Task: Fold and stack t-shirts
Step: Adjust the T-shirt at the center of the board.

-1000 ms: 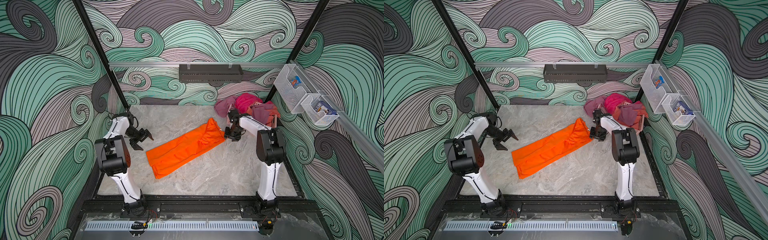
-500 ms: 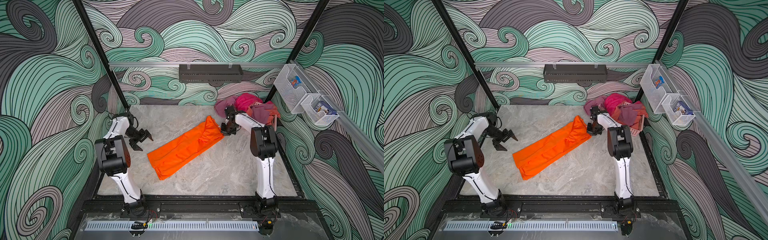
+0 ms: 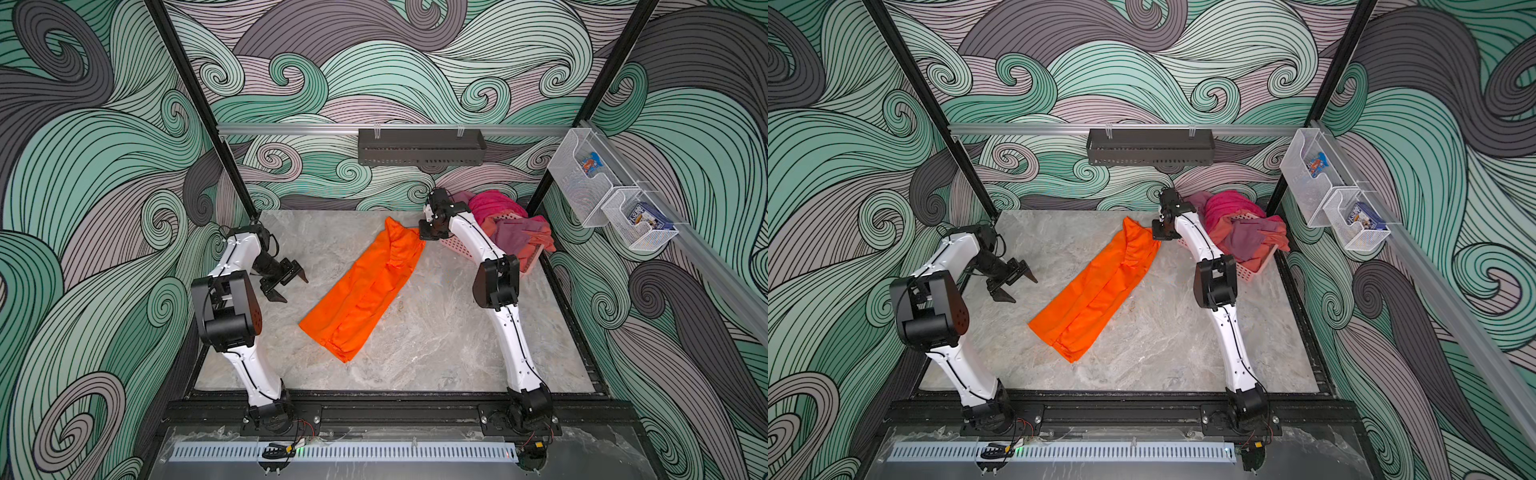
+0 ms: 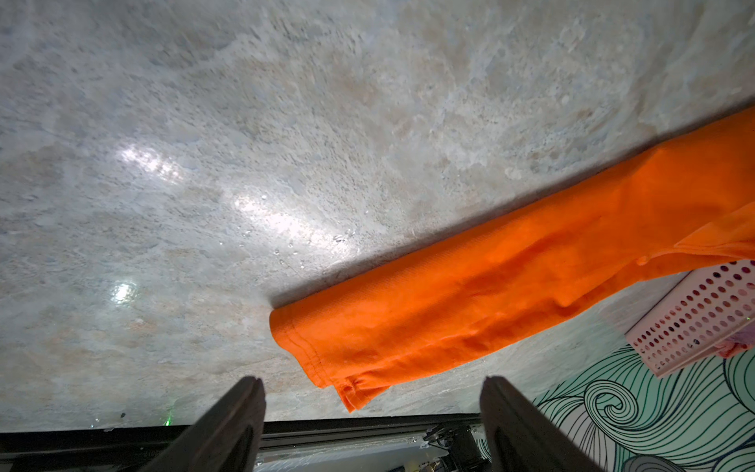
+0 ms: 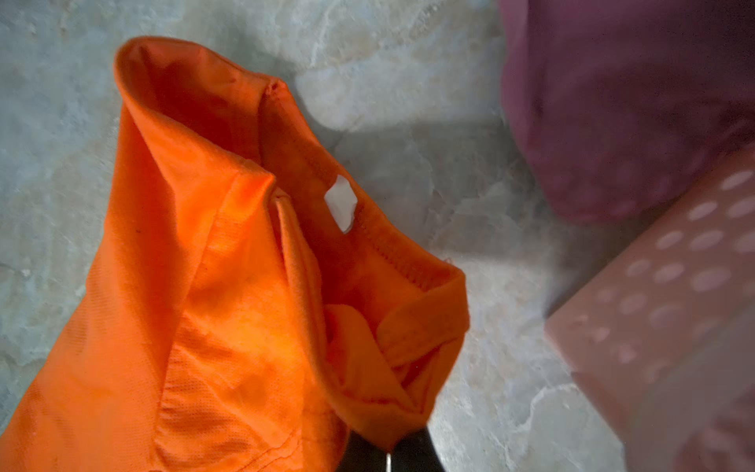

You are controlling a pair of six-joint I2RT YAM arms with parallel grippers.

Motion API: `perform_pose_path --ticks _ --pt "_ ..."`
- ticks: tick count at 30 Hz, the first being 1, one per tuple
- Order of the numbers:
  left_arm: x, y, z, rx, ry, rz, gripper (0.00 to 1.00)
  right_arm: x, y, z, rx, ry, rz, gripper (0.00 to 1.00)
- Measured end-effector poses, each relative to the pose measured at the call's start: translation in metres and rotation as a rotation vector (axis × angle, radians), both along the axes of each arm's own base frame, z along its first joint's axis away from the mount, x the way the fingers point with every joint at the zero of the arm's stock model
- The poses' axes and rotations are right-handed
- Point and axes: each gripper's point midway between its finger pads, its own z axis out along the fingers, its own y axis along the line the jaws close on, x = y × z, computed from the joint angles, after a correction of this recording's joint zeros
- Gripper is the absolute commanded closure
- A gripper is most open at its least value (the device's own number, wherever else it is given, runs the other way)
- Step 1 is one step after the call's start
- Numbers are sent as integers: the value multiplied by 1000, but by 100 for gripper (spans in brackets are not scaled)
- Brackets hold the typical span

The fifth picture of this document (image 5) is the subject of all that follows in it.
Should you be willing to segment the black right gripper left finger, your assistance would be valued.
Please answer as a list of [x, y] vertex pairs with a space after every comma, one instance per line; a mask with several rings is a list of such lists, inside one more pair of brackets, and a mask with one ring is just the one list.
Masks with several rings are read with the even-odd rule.
[[336, 472], [386, 472], [387, 454], [357, 432], [350, 432]]

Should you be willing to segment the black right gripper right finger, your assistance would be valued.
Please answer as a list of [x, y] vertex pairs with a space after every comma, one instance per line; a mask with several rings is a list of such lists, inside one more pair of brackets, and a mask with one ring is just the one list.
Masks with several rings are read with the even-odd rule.
[[427, 428], [403, 438], [390, 457], [391, 472], [446, 472]]

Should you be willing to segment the orange t-shirt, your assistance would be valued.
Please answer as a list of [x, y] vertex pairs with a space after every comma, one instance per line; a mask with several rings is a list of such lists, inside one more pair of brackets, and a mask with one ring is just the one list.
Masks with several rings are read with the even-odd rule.
[[464, 273], [397, 230], [285, 82], [136, 37], [102, 242], [5, 471], [335, 471], [427, 428]]

